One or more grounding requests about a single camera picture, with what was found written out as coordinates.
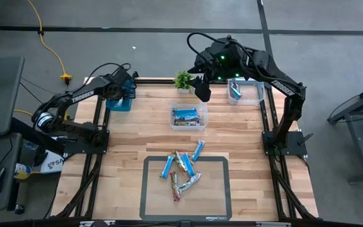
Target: plant pot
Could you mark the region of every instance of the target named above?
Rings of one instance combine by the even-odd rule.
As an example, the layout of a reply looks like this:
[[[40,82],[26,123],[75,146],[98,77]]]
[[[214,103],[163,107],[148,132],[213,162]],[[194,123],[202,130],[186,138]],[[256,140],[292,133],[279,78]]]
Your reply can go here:
[[[190,92],[189,89],[177,88],[177,92],[180,94],[188,94]]]

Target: clear plastic container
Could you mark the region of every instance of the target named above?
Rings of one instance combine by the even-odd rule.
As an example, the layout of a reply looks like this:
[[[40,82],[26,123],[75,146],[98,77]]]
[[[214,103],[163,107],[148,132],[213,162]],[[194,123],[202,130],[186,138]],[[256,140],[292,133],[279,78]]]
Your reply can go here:
[[[231,95],[230,86],[236,83],[242,97],[237,100]],[[264,99],[264,83],[249,79],[246,81],[243,78],[228,80],[228,102],[231,105],[257,105]]]
[[[175,125],[175,116],[173,115],[173,109],[191,109],[196,108],[197,113],[200,115],[200,126],[178,126]],[[199,104],[180,104],[176,102],[170,103],[169,108],[169,124],[173,130],[176,131],[201,131],[207,127],[208,124],[208,108],[206,103]]]

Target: potted plant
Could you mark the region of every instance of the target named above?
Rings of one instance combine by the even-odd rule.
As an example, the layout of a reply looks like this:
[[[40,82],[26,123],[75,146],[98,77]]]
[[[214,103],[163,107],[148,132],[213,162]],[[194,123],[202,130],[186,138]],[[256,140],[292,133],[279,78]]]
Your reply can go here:
[[[192,88],[190,85],[187,84],[187,81],[190,81],[191,79],[193,79],[193,76],[190,73],[186,71],[177,72],[175,78],[175,86],[177,88],[177,92],[187,94]]]

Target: gray concrete floor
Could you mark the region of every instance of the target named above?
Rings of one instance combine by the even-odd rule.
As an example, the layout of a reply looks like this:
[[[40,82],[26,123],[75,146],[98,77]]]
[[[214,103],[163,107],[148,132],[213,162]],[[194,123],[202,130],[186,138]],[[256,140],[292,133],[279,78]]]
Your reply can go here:
[[[120,28],[261,28],[255,0],[34,0],[44,25]],[[264,0],[269,29],[363,30],[363,1]],[[0,0],[0,25],[38,25],[24,0]],[[212,34],[215,37],[225,34]],[[232,34],[242,44],[264,49],[262,35]],[[66,33],[48,32],[45,41],[56,50],[68,73],[71,88],[96,66],[129,62],[140,76],[173,76],[193,65],[195,55],[186,33]],[[326,118],[340,103],[363,91],[363,36],[272,35],[277,65],[306,86],[307,100],[299,125],[314,136],[306,143],[311,179],[320,217],[330,221],[363,224],[363,183],[349,185],[347,178],[362,173],[346,125],[330,126]],[[197,49],[210,42],[192,41]],[[66,86],[59,80],[57,59],[42,47],[35,32],[0,32],[0,57],[23,55],[23,77],[52,91]],[[102,69],[106,73],[111,69]],[[39,99],[51,94],[27,86]],[[34,111],[38,102],[22,87],[16,108]],[[74,115],[76,108],[70,109]],[[26,115],[18,115],[30,122]],[[26,213],[0,212],[0,221],[42,218],[50,205],[57,175],[29,182]]]

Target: wooden table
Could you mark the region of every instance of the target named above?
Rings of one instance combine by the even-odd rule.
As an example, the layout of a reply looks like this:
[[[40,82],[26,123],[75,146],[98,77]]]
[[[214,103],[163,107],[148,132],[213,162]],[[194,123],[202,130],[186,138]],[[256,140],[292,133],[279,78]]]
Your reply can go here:
[[[263,153],[261,140],[260,106],[230,105],[225,85],[211,86],[211,90],[212,96],[207,103],[209,124],[204,131],[173,131],[169,126],[171,102],[199,102],[195,95],[178,94],[170,84],[139,84],[132,110],[111,113],[108,125],[110,144],[108,153],[103,156],[94,219],[141,219],[139,206],[144,159],[147,156],[166,156],[174,149],[192,152],[197,140],[202,139],[206,142],[202,156],[223,156],[229,162],[231,221],[277,220],[270,165]],[[279,117],[284,98],[283,94],[274,90]],[[76,122],[93,120],[96,99],[94,96],[79,103]],[[265,103],[269,111],[268,100]],[[62,211],[78,190],[84,159],[85,155],[77,154],[65,162],[52,215]],[[295,156],[287,156],[286,159],[293,191],[308,211],[317,216],[306,165]],[[287,214],[285,193],[282,193],[282,198]]]

